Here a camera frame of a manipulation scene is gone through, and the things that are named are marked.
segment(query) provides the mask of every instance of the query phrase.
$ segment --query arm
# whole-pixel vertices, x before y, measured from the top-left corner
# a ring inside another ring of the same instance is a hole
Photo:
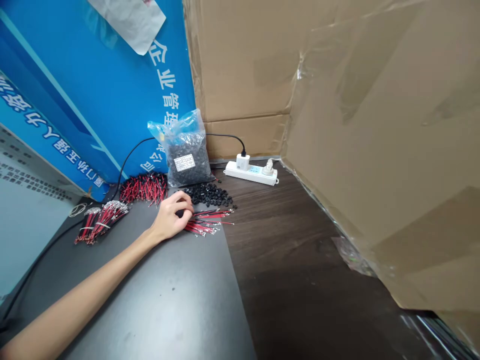
[[[181,209],[185,211],[179,218],[175,212]],[[135,265],[156,245],[182,231],[193,211],[192,200],[183,191],[164,200],[149,229],[10,340],[0,350],[0,359],[56,359]]]

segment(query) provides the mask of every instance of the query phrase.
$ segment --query cable tie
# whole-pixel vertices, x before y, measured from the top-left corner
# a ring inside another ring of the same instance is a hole
[[[101,222],[97,222],[96,224],[97,224],[97,225],[102,225],[102,226],[104,226],[104,227],[106,227],[106,228],[108,228],[108,229],[111,229],[111,227],[110,227],[110,226],[108,226],[108,225],[105,225],[105,224],[102,224]]]

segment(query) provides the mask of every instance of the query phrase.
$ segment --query white paper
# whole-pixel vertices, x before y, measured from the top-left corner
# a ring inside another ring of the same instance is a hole
[[[181,172],[183,170],[187,170],[195,166],[195,161],[192,154],[185,155],[182,157],[177,157],[176,159],[173,159],[173,161],[175,162],[177,172]]]
[[[139,55],[152,45],[165,15],[155,0],[88,0]]]

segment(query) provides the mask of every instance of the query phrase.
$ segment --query hand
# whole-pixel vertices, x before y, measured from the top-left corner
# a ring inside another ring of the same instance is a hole
[[[175,215],[178,210],[184,210],[182,217]],[[193,213],[190,196],[183,191],[175,192],[161,202],[155,221],[144,233],[146,241],[154,247],[163,240],[173,237],[185,228]]]

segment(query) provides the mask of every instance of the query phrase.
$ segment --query forearm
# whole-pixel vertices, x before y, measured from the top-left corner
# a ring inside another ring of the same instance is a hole
[[[50,306],[3,349],[5,360],[55,359],[151,250],[148,232]]]

